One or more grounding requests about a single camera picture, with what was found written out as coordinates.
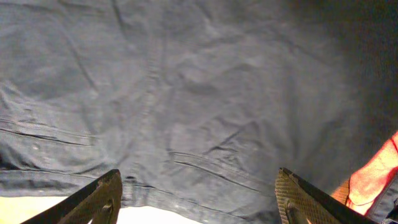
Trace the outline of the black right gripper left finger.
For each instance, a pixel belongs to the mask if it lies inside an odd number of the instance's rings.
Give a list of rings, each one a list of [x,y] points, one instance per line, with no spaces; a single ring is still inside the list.
[[[112,169],[21,224],[116,224],[122,195],[121,173]]]

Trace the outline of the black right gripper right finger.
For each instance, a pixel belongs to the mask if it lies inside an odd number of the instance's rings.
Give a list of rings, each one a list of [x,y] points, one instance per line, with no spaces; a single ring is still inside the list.
[[[285,167],[275,180],[282,223],[375,224]]]

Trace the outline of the navy blue shorts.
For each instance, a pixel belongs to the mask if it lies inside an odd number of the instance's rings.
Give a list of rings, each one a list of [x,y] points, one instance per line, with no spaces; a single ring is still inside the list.
[[[279,223],[281,167],[331,193],[396,131],[396,1],[1,1],[3,197],[118,169],[124,207]]]

